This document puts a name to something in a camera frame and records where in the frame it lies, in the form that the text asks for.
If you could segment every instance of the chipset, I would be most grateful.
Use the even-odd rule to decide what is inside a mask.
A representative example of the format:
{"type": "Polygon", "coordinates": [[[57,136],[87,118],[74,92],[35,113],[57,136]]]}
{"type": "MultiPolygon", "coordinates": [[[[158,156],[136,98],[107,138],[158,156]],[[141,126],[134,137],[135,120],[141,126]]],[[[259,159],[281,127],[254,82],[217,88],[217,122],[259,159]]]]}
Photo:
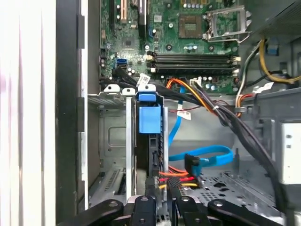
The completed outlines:
{"type": "Polygon", "coordinates": [[[132,37],[124,37],[122,39],[122,49],[123,50],[135,49],[135,39],[132,37]]]}
{"type": "Polygon", "coordinates": [[[202,38],[201,16],[180,15],[179,16],[179,38],[201,39],[202,38]]]}

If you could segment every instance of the blue plastic latch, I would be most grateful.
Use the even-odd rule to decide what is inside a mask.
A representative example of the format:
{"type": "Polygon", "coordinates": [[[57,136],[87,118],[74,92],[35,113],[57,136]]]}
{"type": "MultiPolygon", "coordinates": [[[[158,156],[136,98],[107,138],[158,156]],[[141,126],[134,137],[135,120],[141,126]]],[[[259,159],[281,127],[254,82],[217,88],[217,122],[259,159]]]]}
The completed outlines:
{"type": "Polygon", "coordinates": [[[155,93],[139,93],[138,100],[143,102],[155,102],[157,98],[155,93]]]}
{"type": "Polygon", "coordinates": [[[161,133],[161,107],[139,108],[139,132],[147,134],[161,133]]]}

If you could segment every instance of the cable tie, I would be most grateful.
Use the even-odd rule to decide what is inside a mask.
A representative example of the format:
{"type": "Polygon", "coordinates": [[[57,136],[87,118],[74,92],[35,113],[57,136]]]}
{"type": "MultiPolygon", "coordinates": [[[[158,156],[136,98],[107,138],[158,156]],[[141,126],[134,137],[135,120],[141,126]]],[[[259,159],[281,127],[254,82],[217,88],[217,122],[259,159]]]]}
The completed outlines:
{"type": "Polygon", "coordinates": [[[212,110],[213,111],[215,111],[215,110],[217,110],[217,109],[219,109],[220,107],[218,106],[218,105],[216,105],[216,106],[214,106],[213,108],[212,108],[212,110]]]}

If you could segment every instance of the side panel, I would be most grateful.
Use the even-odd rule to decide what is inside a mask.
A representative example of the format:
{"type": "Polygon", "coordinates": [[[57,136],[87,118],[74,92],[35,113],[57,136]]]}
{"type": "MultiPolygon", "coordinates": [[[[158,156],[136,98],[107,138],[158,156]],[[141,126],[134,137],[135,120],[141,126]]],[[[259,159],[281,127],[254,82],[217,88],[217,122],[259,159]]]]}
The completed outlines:
{"type": "Polygon", "coordinates": [[[57,223],[77,214],[77,0],[56,0],[56,214],[57,223]]]}

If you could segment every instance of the power supply cable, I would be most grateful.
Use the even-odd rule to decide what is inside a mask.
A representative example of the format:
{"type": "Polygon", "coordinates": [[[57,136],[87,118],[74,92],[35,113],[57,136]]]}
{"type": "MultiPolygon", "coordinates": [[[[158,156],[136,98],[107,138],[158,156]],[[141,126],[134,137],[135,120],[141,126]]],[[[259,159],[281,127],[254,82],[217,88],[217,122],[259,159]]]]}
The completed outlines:
{"type": "Polygon", "coordinates": [[[259,42],[259,59],[260,59],[261,67],[262,67],[264,73],[268,76],[268,78],[271,79],[272,81],[285,82],[285,83],[292,83],[292,82],[300,80],[301,76],[298,76],[296,78],[291,78],[291,79],[281,79],[281,78],[273,76],[270,73],[270,71],[268,70],[267,65],[265,63],[265,58],[264,58],[265,43],[266,43],[265,39],[263,39],[259,42]]]}

